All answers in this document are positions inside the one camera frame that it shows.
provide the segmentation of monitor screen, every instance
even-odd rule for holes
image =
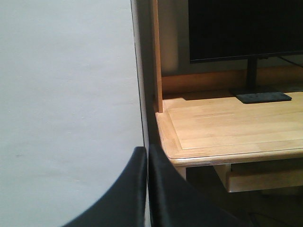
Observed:
[[[303,0],[188,0],[190,62],[303,53]]]

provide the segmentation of wall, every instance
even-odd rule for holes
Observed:
[[[0,226],[60,226],[143,145],[130,1],[4,0]]]

